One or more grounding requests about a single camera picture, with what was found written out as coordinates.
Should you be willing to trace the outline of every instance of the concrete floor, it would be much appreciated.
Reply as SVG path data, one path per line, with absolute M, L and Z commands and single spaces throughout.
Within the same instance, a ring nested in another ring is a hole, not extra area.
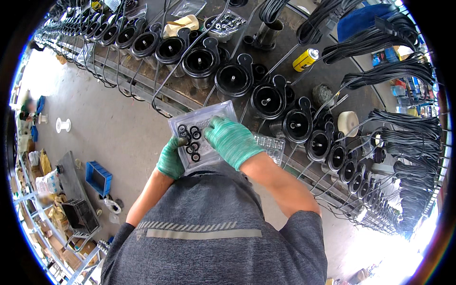
M 49 123 L 37 126 L 36 149 L 46 150 L 53 168 L 58 159 L 72 150 L 74 157 L 83 163 L 83 169 L 79 170 L 82 181 L 87 161 L 96 160 L 110 171 L 111 195 L 124 202 L 119 217 L 121 223 L 125 222 L 128 209 L 142 191 L 171 136 L 166 119 L 148 104 L 125 98 L 116 88 L 105 88 L 102 82 L 74 64 L 61 65 L 49 49 L 33 51 L 22 81 L 22 90 L 30 89 L 33 97 L 47 96 L 43 113 L 48 114 Z M 55 122 L 59 117 L 71 120 L 70 132 L 56 132 Z M 93 207 L 103 210 L 100 218 L 103 229 L 95 239 L 115 235 L 119 225 L 109 222 L 109 211 L 98 204 L 95 190 L 85 182 L 84 187 Z M 261 196 L 266 221 L 280 229 L 286 217 L 265 189 L 255 185 L 255 190 Z M 378 264 L 400 245 L 395 238 L 355 228 L 326 209 L 322 218 L 328 277 L 348 279 L 359 269 Z

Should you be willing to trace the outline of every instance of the white tape roll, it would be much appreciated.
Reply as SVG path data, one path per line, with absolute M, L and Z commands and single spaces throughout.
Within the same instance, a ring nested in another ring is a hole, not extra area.
M 339 131 L 343 132 L 344 135 L 347 135 L 348 132 L 358 124 L 358 116 L 356 116 L 356 113 L 353 111 L 342 112 L 339 114 L 339 118 L 337 119 L 337 128 Z M 352 138 L 357 134 L 358 128 L 355 128 L 348 136 Z

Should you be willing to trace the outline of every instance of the person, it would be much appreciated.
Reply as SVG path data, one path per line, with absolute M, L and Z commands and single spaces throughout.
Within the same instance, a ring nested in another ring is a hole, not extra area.
M 239 123 L 213 116 L 203 135 L 224 162 L 183 176 L 172 137 L 104 260 L 102 284 L 310 284 L 326 281 L 321 210 Z M 250 177 L 288 218 L 265 222 Z

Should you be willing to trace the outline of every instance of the metal workbench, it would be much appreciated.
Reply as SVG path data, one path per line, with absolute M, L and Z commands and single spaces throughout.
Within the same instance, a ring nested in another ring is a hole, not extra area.
M 156 19 L 158 19 L 157 11 L 161 10 L 163 3 L 161 0 L 147 0 L 142 1 L 140 4 L 144 2 L 147 2 L 148 5 L 148 14 L 146 15 L 146 18 L 149 21 L 149 23 L 153 23 L 156 21 Z M 220 2 L 220 0 L 207 0 L 206 7 L 202 10 L 198 17 L 205 18 L 220 13 L 223 10 L 223 5 L 221 3 L 224 4 L 224 2 Z M 239 14 L 240 16 L 242 16 L 243 18 L 247 19 L 253 8 L 258 3 L 258 0 L 251 0 L 244 7 L 230 9 Z M 174 7 L 170 8 L 170 11 L 166 18 L 167 21 L 174 21 L 177 19 L 171 16 L 171 12 L 173 10 Z M 274 50 L 264 52 L 253 49 L 252 47 L 246 47 L 243 44 L 241 44 L 237 51 L 237 54 L 249 53 L 252 56 L 254 63 L 262 63 L 267 68 L 271 68 L 296 44 L 295 31 L 299 27 L 299 25 L 303 21 L 305 21 L 306 17 L 307 15 L 304 14 L 301 10 L 299 10 L 291 4 L 288 4 L 284 8 L 279 17 L 279 19 L 284 24 L 284 29 L 278 36 L 276 48 Z M 255 15 L 245 35 L 253 35 L 254 33 L 256 33 L 258 31 L 260 24 L 261 21 L 258 18 L 258 15 Z M 239 34 L 240 32 L 236 33 L 230 41 L 228 41 L 227 43 L 220 43 L 219 46 L 224 47 L 231 52 L 238 40 Z M 319 44 L 297 48 L 281 65 L 278 66 L 276 70 L 272 72 L 272 75 L 281 74 L 288 81 L 293 82 L 300 75 L 300 73 L 296 72 L 291 66 L 291 63 L 294 59 L 296 59 L 302 52 L 304 52 L 304 50 L 306 50 L 309 47 L 316 48 L 322 51 L 324 47 L 333 45 L 336 41 L 337 40 L 333 36 L 329 36 L 322 38 Z M 69 37 L 63 36 L 55 40 L 47 39 L 46 44 L 53 47 L 54 49 L 57 49 L 67 54 L 71 58 L 75 58 L 75 56 L 81 52 L 81 48 L 83 47 L 83 40 L 74 41 Z M 90 70 L 96 70 L 98 74 L 101 74 L 102 66 L 104 64 L 105 56 L 108 50 L 108 47 L 96 45 L 94 57 L 90 57 L 86 61 L 87 67 Z M 117 52 L 110 51 L 107 57 L 106 64 L 104 66 L 104 74 L 106 75 L 108 81 L 112 83 L 116 82 L 116 73 L 118 68 L 117 62 L 119 60 L 117 56 Z M 126 56 L 123 58 L 121 57 L 120 62 L 121 65 L 118 68 L 119 85 L 126 92 L 129 92 L 131 78 L 138 70 L 140 62 L 134 60 L 130 56 Z M 296 93 L 297 98 L 302 96 L 311 98 L 312 89 L 316 85 L 320 83 L 325 83 L 331 86 L 333 91 L 336 91 L 340 87 L 340 82 L 345 74 L 357 73 L 360 71 L 363 71 L 361 69 L 361 66 L 353 58 L 347 58 L 332 65 L 325 65 L 323 62 L 318 62 L 316 66 L 314 66 L 313 70 L 305 78 L 299 81 L 293 87 L 293 89 Z M 163 82 L 164 78 L 167 75 L 168 69 L 161 68 L 158 76 L 157 86 L 159 86 L 159 84 Z M 151 103 L 152 96 L 154 94 L 154 78 L 155 70 L 152 70 L 147 64 L 142 64 L 141 68 L 138 70 L 138 74 L 135 77 L 135 81 L 132 86 L 132 93 L 138 97 L 143 98 L 146 102 Z M 188 76 L 185 76 L 183 78 L 171 77 L 167 81 L 165 87 L 161 90 L 159 96 L 157 96 L 155 103 L 158 108 L 166 111 L 167 113 L 173 116 L 176 116 L 183 114 L 184 112 L 201 108 L 210 90 L 211 88 L 207 88 L 204 90 L 196 89 L 191 83 L 191 80 Z M 350 92 L 346 92 L 345 90 L 343 90 L 341 95 L 343 96 L 346 93 L 349 94 L 348 99 L 340 105 L 338 105 L 337 107 L 335 107 L 332 112 L 335 122 L 337 122 L 338 114 L 342 111 L 355 111 L 358 115 L 359 121 L 363 121 L 367 118 L 368 113 L 372 109 L 385 109 L 385 104 L 383 103 L 381 96 L 372 86 L 366 86 Z M 246 96 L 244 96 L 242 100 L 237 101 L 234 105 L 238 119 L 242 115 L 244 106 L 247 103 L 249 95 L 250 94 L 247 94 Z M 216 104 L 219 102 L 220 101 L 218 100 L 217 96 L 215 96 L 214 94 L 209 99 L 208 105 Z M 246 118 L 243 121 L 243 124 L 254 132 L 258 132 L 259 127 L 261 127 L 261 129 L 259 130 L 260 133 L 264 135 L 271 135 L 268 128 L 268 122 L 266 122 L 263 125 L 262 120 L 246 116 Z M 285 154 L 289 155 L 291 151 L 292 149 L 287 143 Z M 288 159 L 286 155 L 283 158 L 283 162 L 285 162 Z M 307 159 L 305 153 L 296 152 L 290 159 L 288 166 L 285 167 L 285 169 L 291 173 L 294 173 L 295 176 L 298 176 L 298 174 L 304 169 L 304 167 L 308 163 L 309 160 Z M 307 183 L 310 183 L 311 185 L 315 185 L 315 183 L 320 180 L 322 175 L 323 172 L 320 169 L 320 164 L 314 163 L 304 173 L 304 175 L 300 177 L 300 179 L 306 181 Z M 355 200 L 355 198 L 351 199 L 348 196 L 347 186 L 345 184 L 335 184 L 335 186 L 332 187 L 330 191 L 326 191 L 328 190 L 328 187 L 331 184 L 331 177 L 328 175 L 327 177 L 324 177 L 319 181 L 314 191 L 315 193 L 318 193 L 319 191 L 325 192 L 321 195 L 321 198 L 323 198 L 324 200 L 328 201 L 330 204 L 336 207 L 341 206 L 344 203 L 344 201 L 351 202 Z

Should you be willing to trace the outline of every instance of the gray t-shirt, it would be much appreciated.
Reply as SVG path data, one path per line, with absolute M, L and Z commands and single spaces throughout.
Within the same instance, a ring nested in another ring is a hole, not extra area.
M 175 181 L 106 257 L 107 284 L 309 284 L 326 281 L 321 218 L 298 211 L 275 230 L 241 172 L 225 163 Z

